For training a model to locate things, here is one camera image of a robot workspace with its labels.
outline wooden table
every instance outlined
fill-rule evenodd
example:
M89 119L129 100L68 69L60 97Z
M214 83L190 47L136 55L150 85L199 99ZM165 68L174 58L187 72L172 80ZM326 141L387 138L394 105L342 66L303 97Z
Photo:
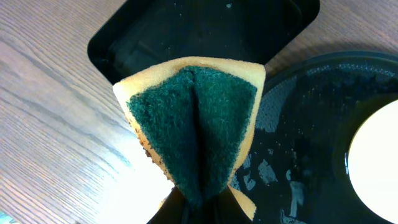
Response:
M101 223L110 205L136 223L109 200L142 184L126 180L144 151L86 53L123 1L0 1L0 210L21 223ZM398 53L398 1L322 0L266 67L349 49Z

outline green scouring pad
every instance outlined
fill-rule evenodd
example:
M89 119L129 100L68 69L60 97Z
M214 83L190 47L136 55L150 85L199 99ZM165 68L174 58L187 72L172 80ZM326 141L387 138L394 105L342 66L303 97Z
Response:
M246 157L264 79L262 65L189 57L137 73L114 92L144 149L197 207Z

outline wood grain surface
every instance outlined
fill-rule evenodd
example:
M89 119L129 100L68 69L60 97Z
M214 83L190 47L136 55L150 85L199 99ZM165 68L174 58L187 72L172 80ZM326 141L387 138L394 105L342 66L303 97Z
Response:
M111 208L137 223L139 208L110 198L143 184L125 183L144 151L86 54L122 3L0 0L0 210L21 223L107 223ZM322 0L266 67L349 49L398 53L398 1Z

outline round black dish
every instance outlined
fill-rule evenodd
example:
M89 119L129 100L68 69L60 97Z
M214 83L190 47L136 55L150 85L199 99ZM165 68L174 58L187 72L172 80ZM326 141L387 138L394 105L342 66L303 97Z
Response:
M266 82L251 151L231 183L256 204L254 223L389 223L351 186L345 129L395 93L398 57L375 52L319 56Z

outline scrub sponge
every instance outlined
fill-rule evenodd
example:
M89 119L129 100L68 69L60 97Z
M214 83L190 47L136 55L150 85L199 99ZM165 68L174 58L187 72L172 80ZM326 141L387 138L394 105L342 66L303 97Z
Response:
M262 65L189 57L137 73L114 92L144 149L197 207L243 163L264 80Z

